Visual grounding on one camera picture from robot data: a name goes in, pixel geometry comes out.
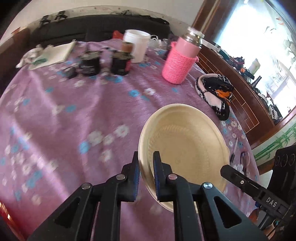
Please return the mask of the cream plastic bowl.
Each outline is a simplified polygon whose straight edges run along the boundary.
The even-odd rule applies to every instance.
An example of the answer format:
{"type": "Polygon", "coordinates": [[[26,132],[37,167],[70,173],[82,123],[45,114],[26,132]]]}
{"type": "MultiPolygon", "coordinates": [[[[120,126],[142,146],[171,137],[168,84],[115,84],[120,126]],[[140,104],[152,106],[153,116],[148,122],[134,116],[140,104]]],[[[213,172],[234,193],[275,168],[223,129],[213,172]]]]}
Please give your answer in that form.
{"type": "Polygon", "coordinates": [[[223,192],[227,181],[220,170],[229,164],[230,151],[215,123],[190,105],[174,103],[154,112],[138,142],[138,160],[147,190],[156,198],[153,153],[188,182],[212,183],[223,192]]]}

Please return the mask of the silver pen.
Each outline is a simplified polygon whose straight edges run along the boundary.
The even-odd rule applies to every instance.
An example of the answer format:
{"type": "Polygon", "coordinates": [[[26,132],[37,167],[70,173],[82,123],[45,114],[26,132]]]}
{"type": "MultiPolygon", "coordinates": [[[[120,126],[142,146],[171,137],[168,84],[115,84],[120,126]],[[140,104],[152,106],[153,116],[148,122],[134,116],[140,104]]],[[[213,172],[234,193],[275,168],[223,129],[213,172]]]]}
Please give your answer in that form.
{"type": "Polygon", "coordinates": [[[235,143],[234,143],[234,146],[233,146],[233,149],[232,149],[232,152],[231,152],[231,155],[230,155],[230,165],[232,165],[233,161],[234,161],[234,158],[235,158],[235,152],[236,152],[236,149],[237,149],[237,144],[238,144],[238,138],[236,138],[235,140],[235,143]]]}

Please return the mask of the pink thermos knitted sleeve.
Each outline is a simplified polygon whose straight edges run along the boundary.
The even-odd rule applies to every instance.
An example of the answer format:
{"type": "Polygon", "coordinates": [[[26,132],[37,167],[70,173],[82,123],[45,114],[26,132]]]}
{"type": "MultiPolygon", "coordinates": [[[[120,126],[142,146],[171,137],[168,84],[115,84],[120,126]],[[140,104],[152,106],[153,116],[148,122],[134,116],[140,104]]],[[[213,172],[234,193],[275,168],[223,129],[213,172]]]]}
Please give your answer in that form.
{"type": "Polygon", "coordinates": [[[162,71],[166,81],[181,84],[185,80],[194,63],[198,61],[203,39],[202,32],[189,27],[177,41],[171,42],[171,49],[162,71]]]}

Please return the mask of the white paper pad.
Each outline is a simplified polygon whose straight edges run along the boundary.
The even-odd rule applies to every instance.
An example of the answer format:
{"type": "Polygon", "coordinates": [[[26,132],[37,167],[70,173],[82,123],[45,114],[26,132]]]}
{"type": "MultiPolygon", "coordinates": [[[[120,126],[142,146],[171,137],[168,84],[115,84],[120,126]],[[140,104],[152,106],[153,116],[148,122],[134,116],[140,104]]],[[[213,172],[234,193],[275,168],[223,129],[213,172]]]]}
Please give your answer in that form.
{"type": "Polygon", "coordinates": [[[75,47],[75,44],[76,40],[72,40],[67,44],[46,47],[41,55],[29,65],[29,70],[65,62],[75,47]]]}

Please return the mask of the white crumpled cloth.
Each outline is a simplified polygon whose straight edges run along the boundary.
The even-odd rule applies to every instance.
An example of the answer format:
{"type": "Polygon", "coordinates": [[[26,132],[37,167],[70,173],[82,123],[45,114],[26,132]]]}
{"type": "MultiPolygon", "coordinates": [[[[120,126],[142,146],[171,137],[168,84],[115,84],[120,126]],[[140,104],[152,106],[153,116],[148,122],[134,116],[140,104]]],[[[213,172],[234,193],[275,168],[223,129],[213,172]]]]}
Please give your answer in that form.
{"type": "Polygon", "coordinates": [[[24,56],[22,56],[20,62],[16,65],[16,68],[22,68],[27,64],[32,64],[34,60],[43,53],[44,48],[41,45],[36,45],[35,48],[27,51],[24,56]]]}

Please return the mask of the white plastic jar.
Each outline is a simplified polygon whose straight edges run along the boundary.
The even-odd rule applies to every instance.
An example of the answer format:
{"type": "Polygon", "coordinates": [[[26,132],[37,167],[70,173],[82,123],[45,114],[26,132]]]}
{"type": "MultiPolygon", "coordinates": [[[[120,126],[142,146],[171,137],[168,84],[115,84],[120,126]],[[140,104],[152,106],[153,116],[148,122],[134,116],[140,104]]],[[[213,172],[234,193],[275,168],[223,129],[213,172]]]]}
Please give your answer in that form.
{"type": "Polygon", "coordinates": [[[123,36],[124,42],[133,44],[132,63],[141,63],[144,60],[151,35],[141,30],[126,30],[123,36]]]}

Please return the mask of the black sofa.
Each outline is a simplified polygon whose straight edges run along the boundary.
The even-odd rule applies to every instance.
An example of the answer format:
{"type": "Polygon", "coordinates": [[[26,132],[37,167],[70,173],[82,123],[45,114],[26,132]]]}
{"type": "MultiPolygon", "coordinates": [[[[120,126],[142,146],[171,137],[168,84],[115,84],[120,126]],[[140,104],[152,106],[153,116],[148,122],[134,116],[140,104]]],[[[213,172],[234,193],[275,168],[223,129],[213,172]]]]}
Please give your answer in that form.
{"type": "Polygon", "coordinates": [[[124,34],[135,29],[156,35],[160,39],[171,33],[170,24],[160,18],[128,15],[88,15],[51,22],[36,28],[30,35],[30,45],[60,45],[72,40],[101,42],[110,40],[114,31],[124,34]]]}

